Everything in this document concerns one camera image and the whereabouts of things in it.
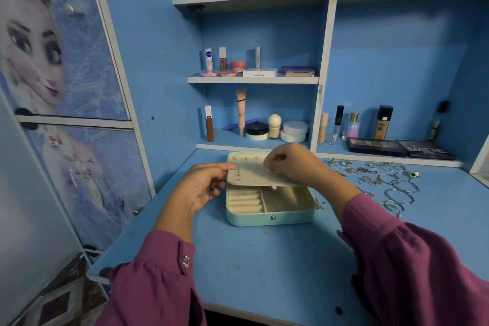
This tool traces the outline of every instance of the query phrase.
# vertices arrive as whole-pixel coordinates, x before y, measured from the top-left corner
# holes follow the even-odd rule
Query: pink compact
[[[224,77],[232,77],[232,76],[236,76],[237,74],[238,74],[237,71],[232,71],[232,70],[224,70],[219,73],[219,75]]]
[[[231,70],[242,73],[246,70],[246,61],[231,61]]]
[[[219,73],[217,71],[201,71],[200,72],[200,76],[205,76],[205,77],[217,76],[217,75],[219,75]]]

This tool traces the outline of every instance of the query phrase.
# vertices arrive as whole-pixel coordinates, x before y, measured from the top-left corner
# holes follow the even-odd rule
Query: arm
[[[351,284],[382,325],[489,324],[489,283],[443,237],[391,216],[299,144],[279,146],[265,165],[329,201],[357,260]]]
[[[168,197],[134,261],[113,269],[112,295],[98,326],[206,324],[192,273],[192,218],[221,194],[226,171],[234,168],[223,163],[189,170]]]

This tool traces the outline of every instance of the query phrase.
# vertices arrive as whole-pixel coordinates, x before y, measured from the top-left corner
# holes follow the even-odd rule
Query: purple shirt
[[[346,206],[341,226],[357,260],[351,285],[379,324],[489,325],[489,282],[465,268],[446,239],[393,217],[363,193]],[[134,261],[113,269],[112,296],[96,325],[207,325],[194,251],[171,233],[148,234]]]

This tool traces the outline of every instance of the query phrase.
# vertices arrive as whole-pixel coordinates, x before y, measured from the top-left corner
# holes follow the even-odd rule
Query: white wall
[[[80,247],[0,92],[0,326]]]

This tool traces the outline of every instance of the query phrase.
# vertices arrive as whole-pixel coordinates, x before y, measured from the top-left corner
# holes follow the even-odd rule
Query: nivea lip balm
[[[211,48],[207,48],[205,51],[205,66],[209,72],[214,68],[212,65],[212,50]]]

